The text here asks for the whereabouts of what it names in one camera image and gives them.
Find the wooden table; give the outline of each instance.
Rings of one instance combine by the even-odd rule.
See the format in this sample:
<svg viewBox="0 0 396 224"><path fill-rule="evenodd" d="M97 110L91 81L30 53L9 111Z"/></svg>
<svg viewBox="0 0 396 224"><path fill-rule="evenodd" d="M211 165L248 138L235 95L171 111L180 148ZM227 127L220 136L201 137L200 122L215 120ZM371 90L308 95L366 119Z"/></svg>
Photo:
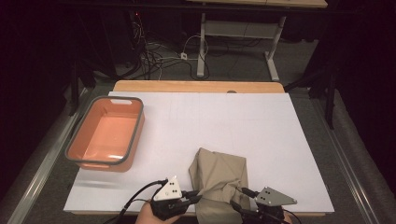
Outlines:
<svg viewBox="0 0 396 224"><path fill-rule="evenodd" d="M217 4L238 4L238 5L253 5L253 6L268 6L268 7L318 7L325 8L327 3L325 0L189 0L203 4L217 3ZM206 14L202 13L201 17L201 41L197 65L197 76L203 77L205 75L205 49L207 48L205 42L206 35L222 35L222 36L240 36L253 38L267 38L272 39L272 46L268 51L265 51L265 61L268 65L268 70L273 81L279 81L279 76L276 71L274 63L274 54L276 51L277 42L282 34L283 26L285 24L286 16L280 17L278 23L262 24L254 22L235 22L235 21L208 21Z"/></svg>
<svg viewBox="0 0 396 224"><path fill-rule="evenodd" d="M282 93L277 82L122 80L113 91Z"/></svg>

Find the table leg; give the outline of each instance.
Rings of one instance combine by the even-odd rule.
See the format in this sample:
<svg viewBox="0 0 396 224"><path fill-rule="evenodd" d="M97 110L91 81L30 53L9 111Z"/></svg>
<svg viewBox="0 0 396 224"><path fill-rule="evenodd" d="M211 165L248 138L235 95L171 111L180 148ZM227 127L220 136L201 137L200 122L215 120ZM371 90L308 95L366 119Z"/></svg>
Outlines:
<svg viewBox="0 0 396 224"><path fill-rule="evenodd" d="M203 77L205 72L205 13L202 13L201 18L201 39L199 44L199 55L197 65L197 76Z"/></svg>
<svg viewBox="0 0 396 224"><path fill-rule="evenodd" d="M268 69L270 72L271 79L273 81L279 81L279 76L277 75L276 67L274 64L274 54L279 41L280 35L282 34L283 26L285 24L286 17L281 17L276 28L276 33L273 39L272 47L270 51L265 51L265 61L267 61Z"/></svg>

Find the desk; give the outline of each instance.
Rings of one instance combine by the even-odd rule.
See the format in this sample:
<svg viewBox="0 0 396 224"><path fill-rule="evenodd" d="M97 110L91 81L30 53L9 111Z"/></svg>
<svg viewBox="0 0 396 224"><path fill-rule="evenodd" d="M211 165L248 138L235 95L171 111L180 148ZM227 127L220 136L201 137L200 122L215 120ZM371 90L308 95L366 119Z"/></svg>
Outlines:
<svg viewBox="0 0 396 224"><path fill-rule="evenodd" d="M177 175L180 186L191 190L188 167L198 148L205 147L246 157L249 187L260 191L269 186L295 195L299 203L287 209L333 212L290 97L280 84L120 81L114 90L110 95L133 95L145 104L133 166L121 174L80 169L65 211L117 213L125 199L153 178ZM147 190L139 198L152 194ZM133 203L128 211L137 212L140 206Z"/></svg>
<svg viewBox="0 0 396 224"><path fill-rule="evenodd" d="M235 87L241 84L243 83L234 83L233 89L235 90ZM257 89L265 87L263 83L257 83L257 85L253 83L251 86ZM85 113L86 104L84 102L89 102L96 96L108 95L108 92L113 91L113 89L114 85L98 84L96 88L89 91L90 93L84 94L80 98L81 106L78 109L78 114ZM245 89L249 91L254 88L246 86ZM354 200L355 191L350 188L349 182L344 178L342 167L340 167L338 160L333 156L335 149L332 139L327 135L326 126L321 121L318 121L319 116L314 109L315 104L299 94L291 94L290 97L336 210L331 215L324 217L300 217L300 219L303 223L345 223L346 220L349 223L365 223L365 216L361 213L359 204ZM67 113L68 110L66 109L64 115L66 118L68 117ZM104 223L111 217L97 214L76 216L64 211L70 188L76 180L78 167L64 156L64 143L61 141L64 134L65 138L67 138L70 131L67 130L69 128L72 129L73 123L70 125L65 124L61 127L62 129L59 132L51 132L51 135L56 136L54 139L56 142L45 141L45 147L49 153L45 159L40 159L42 163L35 177L27 177L24 194L23 192L13 192L13 198L21 200L18 206L18 202L7 204L7 208L11 209L11 212L13 211L8 223ZM127 216L125 219L129 220L126 223L134 223L134 217ZM182 223L196 223L194 218L183 217L182 219L184 221Z"/></svg>
<svg viewBox="0 0 396 224"><path fill-rule="evenodd" d="M192 2L206 3L222 3L222 4L239 4L253 6L268 7L327 7L324 0L189 0ZM198 57L197 76L203 77L205 72L205 36L206 35L226 35L241 36L254 38L270 38L273 39L272 46L269 51L265 51L265 61L273 81L279 81L279 76L274 63L274 54L277 42L282 34L286 16L279 19L278 24L257 24L242 23L232 21L207 21L206 14L202 13L201 18L201 41Z"/></svg>

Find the black cable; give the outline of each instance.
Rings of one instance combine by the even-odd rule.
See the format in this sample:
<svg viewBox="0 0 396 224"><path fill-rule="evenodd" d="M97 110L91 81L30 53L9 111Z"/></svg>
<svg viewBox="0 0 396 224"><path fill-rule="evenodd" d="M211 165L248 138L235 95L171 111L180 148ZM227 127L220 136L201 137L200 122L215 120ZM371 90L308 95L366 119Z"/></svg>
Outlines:
<svg viewBox="0 0 396 224"><path fill-rule="evenodd" d="M245 37L245 34L246 34L247 30L248 30L249 25L250 25L250 22L248 22L248 23L247 23L247 26L245 27L245 31L244 31L243 37ZM242 47L241 50L240 50L240 53L242 53L242 52L244 51L244 49L245 49L245 47ZM241 55L238 54L238 57L236 58L235 62L233 63L233 66L227 71L227 77L228 77L230 80L233 80L233 78L231 77L230 72L231 72L231 70L233 70L233 68L234 68L234 67L236 66L236 64L238 63L240 56L241 56Z"/></svg>
<svg viewBox="0 0 396 224"><path fill-rule="evenodd" d="M167 68L167 67L176 65L176 64L178 64L178 63L185 63L185 64L188 64L188 65L190 66L190 73L192 72L191 64L189 64L189 63L187 63L187 62L184 62L184 61L180 61L180 62L177 62L177 63L171 63L171 64L166 65L166 66L163 67L163 68Z"/></svg>
<svg viewBox="0 0 396 224"><path fill-rule="evenodd" d="M139 195L143 190L145 190L145 189L147 189L147 188L149 188L151 186L154 186L154 185L162 185L163 186L163 185L165 185L167 183L167 181L168 180L157 180L157 181L154 181L154 182L151 182L151 183L147 184L145 187L140 189L136 194L134 194L134 196L132 196L132 198L128 201L128 203L126 203L123 206L122 210L120 211L120 213L116 217L113 217L113 218L109 219L104 224L109 224L109 223L117 224L117 223L120 223L123 215L125 214L126 210L129 208L129 206L131 205L132 202L134 202L134 201L145 201L145 200L141 200L141 199L136 200L135 198L137 197L137 195Z"/></svg>
<svg viewBox="0 0 396 224"><path fill-rule="evenodd" d="M146 71L146 69L145 69L146 67L144 66L146 64L143 63L143 66L142 66L143 73L140 74L140 75L137 75L135 77L131 77L130 78L131 80L136 80L136 79L138 79L140 77L143 77L144 79L147 79L147 76L150 76L151 74L153 74L153 73L157 72L158 70L162 69L162 64L163 63L170 63L170 62L173 61L172 60L172 61L169 61L169 62L156 62L155 57L153 55L151 55L151 57L152 57L152 60L150 60L149 53L148 53L147 57L145 59L143 59L144 61L147 60L147 61L150 61L152 63L152 66L148 69L148 71Z"/></svg>
<svg viewBox="0 0 396 224"><path fill-rule="evenodd" d="M98 69L99 71L101 71L105 75L109 76L110 78L116 79L116 80L124 79L125 77L128 77L129 75L135 73L139 69L141 64L139 63L139 60L136 60L136 63L134 64L134 67L130 71L126 72L123 75L113 74L111 71L109 71L105 67L105 62L104 62L103 58L101 57L101 55L99 54L99 52L97 51L96 46L93 44L91 36L88 33L88 30L87 30L87 28L86 28L86 26L84 24L84 21L82 20L82 18L79 15L79 13L78 13L78 20L79 20L80 24L82 25L82 27L84 29L85 36L87 36L88 39L89 39L90 45L91 45L91 47L93 49L93 53L94 53L96 59L98 59L99 63L100 63L100 65L99 65L99 64L95 64L94 62L91 62L91 60L82 59L82 61L86 65L88 65L93 70Z"/></svg>
<svg viewBox="0 0 396 224"><path fill-rule="evenodd" d="M149 56L146 51L143 52L143 55L146 57L148 61L148 71L147 71L147 77L145 76L145 80L150 80L151 77L151 61L149 60Z"/></svg>
<svg viewBox="0 0 396 224"><path fill-rule="evenodd" d="M234 44L234 46L230 46L230 48L233 48L233 49L240 49L240 48L246 48L246 47L253 48L253 47L256 47L257 45L259 45L260 42L262 42L262 38L253 38L253 39L251 39L250 37L243 37L242 39L220 38L220 37L218 37L218 39L223 41L223 42ZM248 41L248 42L246 44L237 43L237 42L242 42L242 41Z"/></svg>
<svg viewBox="0 0 396 224"><path fill-rule="evenodd" d="M291 214L292 216L294 216L294 217L298 220L298 222L299 222L300 224L303 224L303 222L301 222L301 220L300 220L294 213L292 213L291 211L286 210L286 209L283 209L283 211L285 211L285 212Z"/></svg>
<svg viewBox="0 0 396 224"><path fill-rule="evenodd" d="M272 218L273 220L278 221L279 223L290 224L289 222L287 222L287 221L285 221L285 220L283 220L283 219L280 219L280 218L278 218L278 217L275 217L275 216L273 216L273 215L271 215L271 214L269 214L269 213L264 213L264 215L267 216L267 217Z"/></svg>
<svg viewBox="0 0 396 224"><path fill-rule="evenodd" d="M164 43L169 44L170 46L166 46L166 47L169 48L170 50L176 52L176 53L181 51L180 46L178 46L174 41L172 41L172 40L170 40L170 39L168 39L168 38L166 38L166 37L164 37L162 35L158 35L157 33L153 32L153 31L150 31L150 30L148 30L146 32L146 35L148 36L148 39L150 37L152 37L154 40L159 40L160 43L164 42Z"/></svg>
<svg viewBox="0 0 396 224"><path fill-rule="evenodd" d="M175 59L170 59L169 61L164 62L164 61L162 61L163 56L160 53L150 51L150 50L148 51L148 55L151 57L151 62L153 63L153 66L157 67L157 69L154 70L154 72L158 71L160 69L160 67L162 68L163 64L165 64L165 63L171 63L173 61L179 60L179 59L175 58Z"/></svg>
<svg viewBox="0 0 396 224"><path fill-rule="evenodd" d="M209 45L209 43L210 43L210 41L212 40L212 39L216 39L215 37L214 38L207 38L206 40L207 40L207 42L208 42L208 45ZM226 41L223 41L223 40L217 40L217 41L221 41L221 43L224 43L225 44L225 47L226 47L226 50L225 50L225 52L222 52L221 54L214 54L213 53L213 50L211 50L211 53L207 53L208 55L210 55L210 56L212 56L212 57L221 57L221 56L224 56L224 55L226 55L229 51L230 51L230 47L228 46L228 43L226 42Z"/></svg>
<svg viewBox="0 0 396 224"><path fill-rule="evenodd" d="M175 54L178 55L178 53L181 51L181 48L178 46L173 45L169 40L167 42L163 42L159 39L152 38L152 41L148 43L148 45L157 45L157 47L150 49L150 50L156 50L160 48L165 48L169 49L170 51L174 52Z"/></svg>

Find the electrical cord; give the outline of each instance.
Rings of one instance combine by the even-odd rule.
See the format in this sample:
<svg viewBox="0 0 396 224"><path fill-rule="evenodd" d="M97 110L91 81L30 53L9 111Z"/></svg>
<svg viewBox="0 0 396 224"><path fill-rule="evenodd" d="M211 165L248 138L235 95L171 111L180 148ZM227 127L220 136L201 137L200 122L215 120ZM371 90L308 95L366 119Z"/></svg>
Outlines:
<svg viewBox="0 0 396 224"><path fill-rule="evenodd" d="M162 62L162 61L158 62L158 59L154 56L154 54L157 54L158 56L160 56L160 58L162 57L161 54L159 54L159 53L148 51L148 57L147 58L142 58L143 66L145 66L145 65L149 66L149 63L151 63L152 66L150 67L149 72L151 74L153 74L153 73L157 72L158 70L160 70L160 78L161 78L161 75L163 73L163 69L162 69L163 64L164 63L170 63L173 60L168 61L168 62ZM146 73L144 72L142 75L139 75L137 77L143 77L145 75L146 75Z"/></svg>
<svg viewBox="0 0 396 224"><path fill-rule="evenodd" d="M169 49L170 51L174 52L177 56L180 56L176 50L174 50L170 47L167 47L161 43L150 42L150 43L147 43L147 45L148 46L151 46L151 45L157 46L155 49L151 49L151 50L156 50L156 49L160 49L160 48Z"/></svg>
<svg viewBox="0 0 396 224"><path fill-rule="evenodd" d="M201 40L201 37L200 37L199 35L192 35L192 36L190 36L190 37L186 40L186 43L184 44L183 51L181 51L181 53L180 53L180 58L181 58L181 56L182 56L183 54L186 54L186 53L185 53L185 51L186 51L186 46L187 46L187 44L189 43L189 41L190 41L192 38L194 38L194 37L198 37L198 38L200 38L200 40ZM206 42L205 39L204 39L204 41L205 41L205 45L206 45L206 51L204 52L204 56L206 56L206 54L209 52L209 46L207 45L207 42Z"/></svg>
<svg viewBox="0 0 396 224"><path fill-rule="evenodd" d="M148 76L147 77L145 76L145 80L150 80L150 77L151 77L151 63L150 63L150 59L149 59L149 56L148 56L146 51L143 53L143 55L145 55L146 59L148 60L148 71L147 71L147 75Z"/></svg>
<svg viewBox="0 0 396 224"><path fill-rule="evenodd" d="M248 22L248 23L247 23L247 26L245 27L245 31L244 31L243 37L245 37L245 34L246 34L247 30L248 30L248 26L249 26L249 25L250 25L250 22ZM236 66L236 64L238 63L239 58L240 58L240 55L241 55L241 53L244 51L244 49L245 49L245 47L242 47L242 48L241 48L240 53L238 54L238 57L236 58L235 62L233 62L233 66L231 66L231 68L227 71L227 77L228 77L229 79L231 79L231 80L233 80L233 78L231 77L230 72L233 70L233 68L234 68L234 67Z"/></svg>
<svg viewBox="0 0 396 224"><path fill-rule="evenodd" d="M235 37L222 36L222 37L213 37L212 39L217 39L218 41L222 41L229 44L230 49L254 48L262 42L262 38L251 39L249 37L242 37L241 39L236 39Z"/></svg>
<svg viewBox="0 0 396 224"><path fill-rule="evenodd" d="M124 19L129 21L129 18L127 18L127 13L128 12L124 12ZM83 19L81 18L80 14L78 14L78 21L81 24L84 34L85 36L87 36L91 48L93 50L93 55L95 56L96 60L98 60L98 63L93 62L90 59L82 59L82 61L88 65L92 70L98 70L100 72L102 72L103 74L105 74L106 76L110 77L111 79L115 79L115 80L121 80L121 79L126 79L126 77L130 76L131 74L135 73L136 71L139 70L140 66L142 65L140 60L138 60L139 58L139 54L141 53L142 50L145 50L146 46L142 46L140 43L141 39L144 38L144 33L143 33L143 28L141 25L141 20L140 18L138 18L140 21L140 25L137 24L136 22L132 22L132 26L128 26L128 36L130 37L130 41L132 44L132 49L134 50L134 56L132 58L132 60L134 61L134 65L133 68L131 68L128 72L126 72L125 74L122 75L118 75L118 74L114 74L113 71L111 71L111 69L109 70L108 68L106 68L105 66L105 60L101 57L101 55L99 54L99 52L97 51L96 46L93 44L93 41L91 39L91 36L85 26L85 23L83 21ZM137 32L134 35L134 26L137 26Z"/></svg>
<svg viewBox="0 0 396 224"><path fill-rule="evenodd" d="M183 50L182 50L182 53L185 52L186 46L188 45L189 41L190 41L191 39L193 39L194 37L200 37L200 36L198 36L198 35L193 35L193 36L189 37L189 38L187 39L187 41L185 42L185 44L184 44L184 48L183 48ZM207 76L204 76L204 77L194 77L194 76L192 75L191 64L188 63L188 61L197 61L198 58L196 58L196 59L182 58L182 57L181 57L181 54L178 54L176 51L172 50L171 48L168 48L168 47L165 46L165 45L156 44L156 43L155 43L155 44L152 44L152 45L158 45L158 46L159 46L159 47L157 47L157 48L155 48L155 49L159 49L159 48L169 49L169 50L171 50L172 52L174 52L174 53L177 55L177 57L163 57L160 53L154 52L155 49L149 49L149 50L148 50L148 56L146 56L145 58L142 58L142 60L144 61L144 62L143 62L143 65L149 65L149 63L151 63L153 66L156 67L156 69L155 69L153 72L156 72L156 71L160 70L159 80L160 80L161 77L162 77L163 69L164 69L164 68L167 68L167 67L170 67L170 66L173 66L173 65L176 65L176 64L181 64L181 63L185 63L185 64L187 64L187 65L190 67L190 77L191 77L192 79L194 79L194 80L205 80L205 79L207 79L207 78L210 77L210 75L209 75L209 74L210 74L209 68L208 68L207 63L205 62L205 60L204 60L204 58L203 58L203 56L202 56L201 54L199 54L199 57L204 61L205 69L206 69L208 75L207 75ZM205 55L206 55L207 52L208 52L208 45L207 45L207 42L205 42L205 45L206 45L206 51L205 51ZM171 64L168 64L168 65L164 66L165 63L170 63L170 62L176 61L176 60L181 60L181 62L171 63Z"/></svg>
<svg viewBox="0 0 396 224"><path fill-rule="evenodd" d="M141 200L141 199L137 199L136 200L135 198L137 197L137 195L139 195L143 190L145 190L145 189L147 189L147 188L149 188L151 186L154 186L154 185L162 185L163 186L167 182L168 182L168 180L166 179L166 180L157 180L157 181L154 181L154 182L151 182L151 183L147 184L145 187L143 187L137 193L135 193L134 196L132 196L132 198L123 206L122 210L120 211L120 213L116 217L113 217L113 218L109 219L104 224L109 224L109 223L118 224L118 223L120 223L123 215L125 214L126 210L129 208L129 206L131 205L132 202L144 201L144 200Z"/></svg>
<svg viewBox="0 0 396 224"><path fill-rule="evenodd" d="M207 39L207 42L208 43L210 43L212 40L216 40L216 41L218 41L218 39L216 38L216 37L213 37L213 38L208 38ZM221 43L223 43L224 45L225 45L225 48L226 48L226 50L224 50L224 52L221 52L221 53L219 53L219 54L216 54L216 53L213 53L213 51L216 51L216 49L215 50L211 50L211 52L210 53L208 53L210 56L212 56L212 57L221 57L221 56L224 56L224 55L226 55L226 54L228 54L228 52L230 52L230 47L229 47L229 45L228 45L228 43L226 42L226 41L223 41L223 40L220 40L220 41L218 41L218 42L221 42Z"/></svg>

